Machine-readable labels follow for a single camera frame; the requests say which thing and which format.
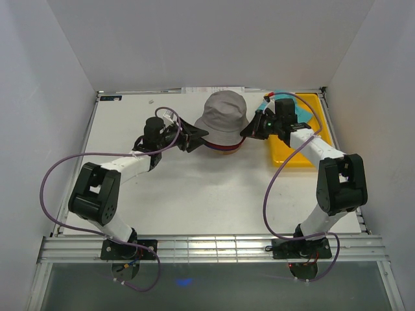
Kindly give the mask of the dark red bucket hat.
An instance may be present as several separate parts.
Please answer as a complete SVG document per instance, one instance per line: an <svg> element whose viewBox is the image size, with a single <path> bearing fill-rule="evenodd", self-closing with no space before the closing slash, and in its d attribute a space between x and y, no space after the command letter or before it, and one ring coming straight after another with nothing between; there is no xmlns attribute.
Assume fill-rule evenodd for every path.
<svg viewBox="0 0 415 311"><path fill-rule="evenodd" d="M229 145L229 146L218 145L218 144L213 144L213 143L204 141L204 145L206 147L208 147L212 150L216 150L218 152L236 152L236 151L238 151L238 149L240 149L240 147L242 146L244 141L245 141L245 138L243 138L238 144Z"/></svg>

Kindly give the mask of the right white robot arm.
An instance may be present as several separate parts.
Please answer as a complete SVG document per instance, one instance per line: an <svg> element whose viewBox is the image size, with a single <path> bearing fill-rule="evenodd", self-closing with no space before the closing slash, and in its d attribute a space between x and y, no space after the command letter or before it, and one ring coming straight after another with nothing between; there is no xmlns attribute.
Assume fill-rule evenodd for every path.
<svg viewBox="0 0 415 311"><path fill-rule="evenodd" d="M308 257L316 250L316 240L331 234L331 228L342 217L367 203L364 163L360 155L345 154L325 142L320 136L321 128L313 130L307 123L298 121L294 103L301 99L298 95L283 92L282 98L278 96L278 93L265 95L264 100L273 103L274 109L256 110L240 135L260 140L275 135L292 149L281 168L296 154L301 154L317 169L317 204L311 214L298 225L291 238L271 232L279 240L293 244L295 254Z"/></svg>

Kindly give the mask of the teal hat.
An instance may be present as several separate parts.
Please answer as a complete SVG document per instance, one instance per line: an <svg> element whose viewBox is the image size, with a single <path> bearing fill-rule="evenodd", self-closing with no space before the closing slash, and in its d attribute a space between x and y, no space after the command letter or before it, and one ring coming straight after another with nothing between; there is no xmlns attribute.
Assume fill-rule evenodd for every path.
<svg viewBox="0 0 415 311"><path fill-rule="evenodd" d="M293 96L292 92L279 90L279 89L273 92L275 93L275 96L272 99L272 102L268 107L268 109L270 109L273 113L276 113L276 108L275 108L275 103L274 103L276 100L291 99L294 102L294 111L298 117L298 122L308 123L314 117L313 112L301 107L301 104L303 104L303 101L300 100L298 97ZM260 105L257 107L257 109L261 110L260 106L262 103L263 103L263 100L260 103Z"/></svg>

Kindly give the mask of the blue bucket hat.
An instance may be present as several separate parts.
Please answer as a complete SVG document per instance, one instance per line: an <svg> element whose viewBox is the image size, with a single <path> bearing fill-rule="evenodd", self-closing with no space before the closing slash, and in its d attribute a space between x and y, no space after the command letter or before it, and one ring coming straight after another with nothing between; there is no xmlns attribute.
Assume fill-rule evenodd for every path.
<svg viewBox="0 0 415 311"><path fill-rule="evenodd" d="M218 146L218 145L210 145L210 144L207 144L206 146L214 151L215 150L233 150L235 148L240 147L240 146Z"/></svg>

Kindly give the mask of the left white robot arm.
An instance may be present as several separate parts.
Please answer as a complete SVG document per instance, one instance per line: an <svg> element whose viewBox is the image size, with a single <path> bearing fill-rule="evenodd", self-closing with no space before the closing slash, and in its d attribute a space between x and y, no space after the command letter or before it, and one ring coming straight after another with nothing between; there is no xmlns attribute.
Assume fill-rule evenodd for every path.
<svg viewBox="0 0 415 311"><path fill-rule="evenodd" d="M115 251L122 258L132 258L137 253L136 232L117 213L121 185L154 169L164 149L176 146L189 153L202 146L207 135L207 131L182 119L170 125L160 117L147 119L130 156L82 166L69 199L69 211L93 224L104 236L115 238Z"/></svg>

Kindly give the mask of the grey cap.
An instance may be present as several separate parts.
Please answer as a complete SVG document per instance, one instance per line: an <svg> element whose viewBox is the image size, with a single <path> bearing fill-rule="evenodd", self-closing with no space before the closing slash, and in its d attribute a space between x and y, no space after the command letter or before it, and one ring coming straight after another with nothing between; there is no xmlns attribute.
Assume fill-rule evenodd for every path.
<svg viewBox="0 0 415 311"><path fill-rule="evenodd" d="M212 93L204 104L202 116L195 127L208 132L204 139L219 146L241 143L240 132L248 126L247 105L244 97L234 91Z"/></svg>

